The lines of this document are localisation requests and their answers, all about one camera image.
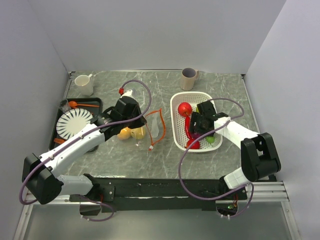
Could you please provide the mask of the clear zip top bag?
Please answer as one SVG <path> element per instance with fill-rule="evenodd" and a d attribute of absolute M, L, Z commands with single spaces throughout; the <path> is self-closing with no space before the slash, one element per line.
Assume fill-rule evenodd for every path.
<path fill-rule="evenodd" d="M 146 135 L 143 139 L 134 139 L 132 136 L 126 140 L 119 140 L 125 143 L 134 143 L 140 149 L 152 151 L 156 144 L 162 141 L 166 135 L 166 124 L 163 118 L 162 108 L 149 111 L 144 118 L 147 123 L 143 126 L 146 130 Z"/>

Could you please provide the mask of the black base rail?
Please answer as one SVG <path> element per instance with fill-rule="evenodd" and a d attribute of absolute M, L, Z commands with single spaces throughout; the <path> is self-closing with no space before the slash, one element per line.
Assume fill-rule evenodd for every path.
<path fill-rule="evenodd" d="M 215 211 L 214 197 L 247 200 L 244 187 L 230 193 L 221 179 L 93 178 L 94 187 L 87 196 L 110 205 L 102 212 L 191 210 Z"/>

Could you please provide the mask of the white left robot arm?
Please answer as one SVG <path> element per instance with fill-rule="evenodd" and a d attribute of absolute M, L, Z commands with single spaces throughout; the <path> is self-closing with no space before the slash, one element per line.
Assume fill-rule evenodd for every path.
<path fill-rule="evenodd" d="M 83 174 L 63 175 L 64 169 L 90 149 L 109 140 L 126 127 L 134 129 L 146 124 L 138 102 L 129 96 L 121 97 L 115 106 L 93 118 L 72 138 L 43 153 L 31 154 L 24 159 L 22 186 L 28 188 L 36 201 L 45 205 L 60 195 L 82 195 L 95 200 L 100 193 L 95 179 Z"/>

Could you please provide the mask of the striped white plate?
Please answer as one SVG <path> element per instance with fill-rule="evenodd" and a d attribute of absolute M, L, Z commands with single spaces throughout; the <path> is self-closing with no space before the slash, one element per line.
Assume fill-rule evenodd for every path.
<path fill-rule="evenodd" d="M 57 120 L 57 134 L 64 140 L 68 140 L 89 124 L 92 118 L 93 115 L 86 109 L 71 109 Z"/>

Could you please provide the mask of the purple onion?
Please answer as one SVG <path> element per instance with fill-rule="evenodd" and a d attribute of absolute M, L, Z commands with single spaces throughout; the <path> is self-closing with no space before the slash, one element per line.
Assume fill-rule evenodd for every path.
<path fill-rule="evenodd" d="M 193 139 L 197 139 L 197 138 L 200 138 L 203 134 L 201 133 L 190 133 L 190 136 L 193 138 Z"/>

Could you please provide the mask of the orange peach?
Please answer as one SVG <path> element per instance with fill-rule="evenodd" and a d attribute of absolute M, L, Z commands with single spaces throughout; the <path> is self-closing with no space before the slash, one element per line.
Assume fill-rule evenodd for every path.
<path fill-rule="evenodd" d="M 117 134 L 117 138 L 121 141 L 127 140 L 131 137 L 131 129 L 128 127 L 123 128 L 119 134 Z"/>

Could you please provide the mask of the orange plastic spoon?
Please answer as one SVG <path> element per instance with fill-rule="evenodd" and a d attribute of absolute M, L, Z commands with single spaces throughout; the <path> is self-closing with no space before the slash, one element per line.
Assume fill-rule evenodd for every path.
<path fill-rule="evenodd" d="M 69 106 L 70 106 L 71 108 L 76 108 L 76 107 L 98 108 L 98 107 L 99 107 L 99 105 L 85 104 L 85 103 L 77 103 L 76 101 L 69 101 L 68 104 L 69 104 Z"/>

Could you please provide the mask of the clear plastic cup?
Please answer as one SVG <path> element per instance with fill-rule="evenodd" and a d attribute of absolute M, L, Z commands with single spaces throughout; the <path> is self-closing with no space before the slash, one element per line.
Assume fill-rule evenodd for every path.
<path fill-rule="evenodd" d="M 70 111 L 72 108 L 69 104 L 69 101 L 65 98 L 59 103 L 59 109 L 63 112 L 66 113 Z"/>

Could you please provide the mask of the dark red wrinkled fruit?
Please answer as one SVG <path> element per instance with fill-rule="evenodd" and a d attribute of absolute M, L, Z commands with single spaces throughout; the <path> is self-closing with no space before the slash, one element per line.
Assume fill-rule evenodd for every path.
<path fill-rule="evenodd" d="M 199 143 L 199 141 L 196 141 L 195 139 L 191 138 L 187 141 L 185 148 L 189 148 L 192 150 L 199 150 L 201 145 Z"/>

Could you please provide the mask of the beige mug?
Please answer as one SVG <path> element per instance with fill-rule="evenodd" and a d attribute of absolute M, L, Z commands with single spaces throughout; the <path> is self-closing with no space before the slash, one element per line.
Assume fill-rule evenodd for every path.
<path fill-rule="evenodd" d="M 184 68 L 181 72 L 180 87 L 184 91 L 193 89 L 196 80 L 199 78 L 199 70 L 191 67 Z"/>

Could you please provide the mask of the red chili pepper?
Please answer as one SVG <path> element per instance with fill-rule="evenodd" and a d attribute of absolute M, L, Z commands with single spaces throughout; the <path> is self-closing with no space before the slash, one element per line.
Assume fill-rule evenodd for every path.
<path fill-rule="evenodd" d="M 190 135 L 189 128 L 190 128 L 190 117 L 187 116 L 184 121 L 184 130 L 185 130 L 185 134 L 186 134 L 187 138 L 190 140 L 190 139 L 192 139 L 192 137 Z"/>

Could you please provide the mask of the green bitter gourd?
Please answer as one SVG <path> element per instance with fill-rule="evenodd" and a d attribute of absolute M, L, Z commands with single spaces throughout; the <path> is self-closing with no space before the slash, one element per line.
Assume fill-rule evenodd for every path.
<path fill-rule="evenodd" d="M 215 142 L 215 137 L 214 136 L 211 136 L 211 135 L 208 135 L 205 137 L 205 140 L 208 144 L 213 144 Z"/>

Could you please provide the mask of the orange fork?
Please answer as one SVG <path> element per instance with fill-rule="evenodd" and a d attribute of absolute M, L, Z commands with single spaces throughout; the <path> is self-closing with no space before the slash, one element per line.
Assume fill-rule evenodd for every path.
<path fill-rule="evenodd" d="M 63 144 L 65 142 L 65 140 L 61 138 L 55 138 L 53 141 L 57 144 Z"/>

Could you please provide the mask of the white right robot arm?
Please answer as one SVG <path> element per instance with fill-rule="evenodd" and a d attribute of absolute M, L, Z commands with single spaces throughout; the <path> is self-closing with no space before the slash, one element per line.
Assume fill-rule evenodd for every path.
<path fill-rule="evenodd" d="M 190 119 L 189 131 L 201 136 L 215 133 L 225 137 L 240 149 L 240 167 L 222 177 L 219 195 L 232 198 L 237 187 L 275 174 L 281 163 L 273 137 L 265 132 L 252 131 L 235 122 L 226 113 L 216 111 L 211 100 L 197 104 Z"/>

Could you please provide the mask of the red apple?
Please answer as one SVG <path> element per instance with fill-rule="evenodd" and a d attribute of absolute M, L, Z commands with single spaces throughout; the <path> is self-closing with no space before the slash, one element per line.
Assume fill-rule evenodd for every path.
<path fill-rule="evenodd" d="M 193 112 L 192 106 L 188 102 L 182 102 L 178 106 L 177 110 L 179 115 L 182 116 L 183 118 L 190 116 Z"/>

